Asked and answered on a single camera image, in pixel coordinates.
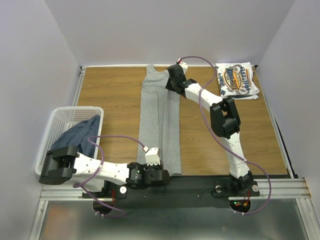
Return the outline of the grey tank top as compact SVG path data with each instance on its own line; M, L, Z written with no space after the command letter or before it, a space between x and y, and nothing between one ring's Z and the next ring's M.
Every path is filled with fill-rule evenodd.
M167 70L146 66L141 84L138 139L148 147L159 148L163 168L171 176L182 174L180 151L180 96L166 89Z

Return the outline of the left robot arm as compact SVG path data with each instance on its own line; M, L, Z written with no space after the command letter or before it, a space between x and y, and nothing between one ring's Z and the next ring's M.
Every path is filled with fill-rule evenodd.
M106 197L111 193L109 182L133 190L169 185L170 174L163 169L159 149L143 146L142 151L145 153L145 164L112 163L94 159L77 152L74 146L49 150L38 182L56 186L70 181L80 188L97 179L94 191L100 197Z

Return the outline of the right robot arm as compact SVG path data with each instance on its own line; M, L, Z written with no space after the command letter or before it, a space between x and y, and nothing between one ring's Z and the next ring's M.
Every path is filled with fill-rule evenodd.
M209 112L210 123L205 121L205 124L214 139L226 151L231 192L242 195L248 191L254 178L241 146L241 120L235 102L231 97L217 96L202 88L195 80L187 79L187 68L188 65L184 62L169 66L166 89L199 104L201 112L204 109Z

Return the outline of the folded white printed tank top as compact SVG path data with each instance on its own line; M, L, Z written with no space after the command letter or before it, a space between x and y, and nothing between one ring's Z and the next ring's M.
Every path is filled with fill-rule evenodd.
M238 100L257 100L260 90L253 82L253 66L250 62L216 63L220 96Z

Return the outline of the blue tank top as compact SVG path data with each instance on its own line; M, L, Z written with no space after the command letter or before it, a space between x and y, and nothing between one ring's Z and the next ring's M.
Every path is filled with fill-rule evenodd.
M88 138L98 135L101 117L93 116L89 120L84 120L69 130L65 131L51 146L50 150L64 148L68 146L76 146L77 152L87 157L93 157L95 154L95 146L89 143Z

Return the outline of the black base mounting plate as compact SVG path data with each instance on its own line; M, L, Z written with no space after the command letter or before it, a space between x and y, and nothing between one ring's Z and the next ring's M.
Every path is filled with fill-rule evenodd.
M178 209L178 208L229 208L229 198L242 200L245 197L258 197L253 181L240 190L236 182L227 175L172 176L168 186L146 189L127 188L120 193L120 187L105 182L101 192L93 195L119 209Z

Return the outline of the white plastic laundry basket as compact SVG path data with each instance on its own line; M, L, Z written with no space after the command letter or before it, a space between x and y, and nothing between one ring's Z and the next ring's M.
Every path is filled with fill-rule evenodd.
M90 120L94 116L100 116L97 134L102 132L104 110L98 106L65 106L56 108L50 115L44 136L36 156L34 171L37 175L41 174L45 156L53 143L67 130L74 125Z

